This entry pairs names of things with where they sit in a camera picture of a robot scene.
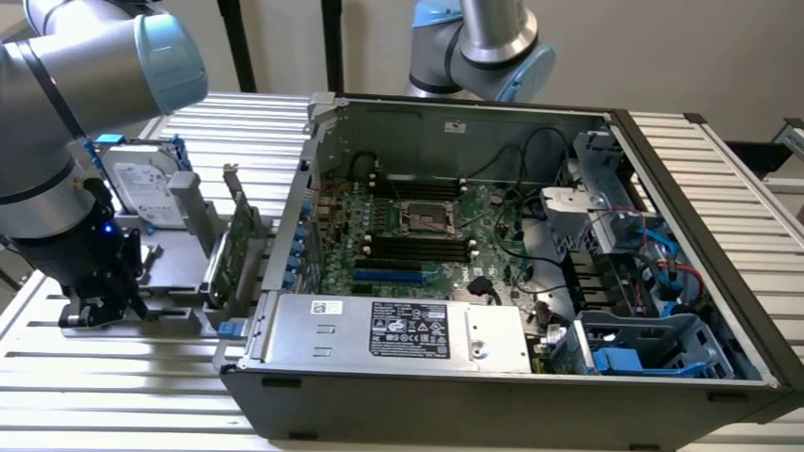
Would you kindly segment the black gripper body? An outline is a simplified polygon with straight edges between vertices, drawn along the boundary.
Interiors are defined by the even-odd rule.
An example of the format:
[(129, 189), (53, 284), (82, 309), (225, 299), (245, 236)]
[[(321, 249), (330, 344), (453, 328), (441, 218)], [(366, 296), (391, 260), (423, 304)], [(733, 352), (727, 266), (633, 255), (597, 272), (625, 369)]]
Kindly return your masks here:
[(98, 178), (82, 182), (93, 196), (86, 217), (67, 231), (10, 242), (33, 266), (81, 298), (125, 304), (119, 276), (141, 275), (141, 235), (114, 220), (111, 192)]

